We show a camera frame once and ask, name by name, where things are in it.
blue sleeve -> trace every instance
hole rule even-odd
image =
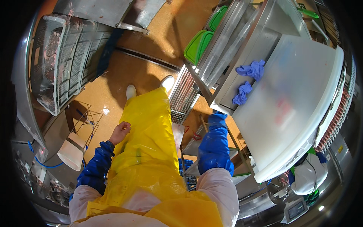
[[[216,167],[224,168],[233,175],[234,166],[229,158],[226,118],[227,115],[221,112],[216,112],[208,118],[209,131],[198,149],[198,170],[201,175]]]
[[[293,172],[289,170],[289,184],[291,185],[294,182],[295,182],[295,176],[293,175]]]
[[[318,156],[320,163],[325,163],[326,162],[326,158],[324,157],[323,153],[316,152],[316,155]]]
[[[106,185],[104,175],[111,167],[111,157],[114,145],[110,141],[99,143],[101,147],[96,148],[93,158],[89,161],[86,168],[77,177],[77,186],[88,185],[96,189],[101,195],[105,193]]]

green handle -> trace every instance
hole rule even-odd
[[[303,8],[297,8],[297,10],[300,11],[300,12],[305,13],[308,16],[311,16],[312,18],[315,18],[315,19],[319,18],[319,15],[317,15],[313,11],[310,11],[310,10],[307,10],[307,9],[303,9]]]

green lid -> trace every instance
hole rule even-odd
[[[202,57],[208,43],[211,41],[214,32],[204,32],[198,46],[197,55],[195,57],[195,65],[198,64],[199,59]]]
[[[222,6],[212,17],[211,21],[209,22],[209,28],[212,31],[216,31],[219,23],[221,22],[224,14],[227,12],[228,6]]]
[[[189,42],[187,47],[184,49],[184,57],[196,65],[196,55],[198,51],[198,46],[203,34],[207,32],[206,30],[200,30]]]

worker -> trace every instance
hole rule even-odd
[[[289,171],[289,184],[297,195],[316,196],[317,188],[324,182],[328,175],[326,158],[323,153],[316,152],[311,147]]]
[[[196,190],[188,191],[179,175],[171,128],[167,92],[173,84],[174,78],[167,76],[160,88],[140,96],[128,86],[120,124],[77,178],[69,203],[70,226],[236,224],[239,204],[226,115],[209,116],[197,160],[201,176]]]

display screen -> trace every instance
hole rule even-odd
[[[295,217],[299,216],[301,213],[305,211],[303,203],[304,201],[301,201],[288,210],[290,220],[294,219]]]

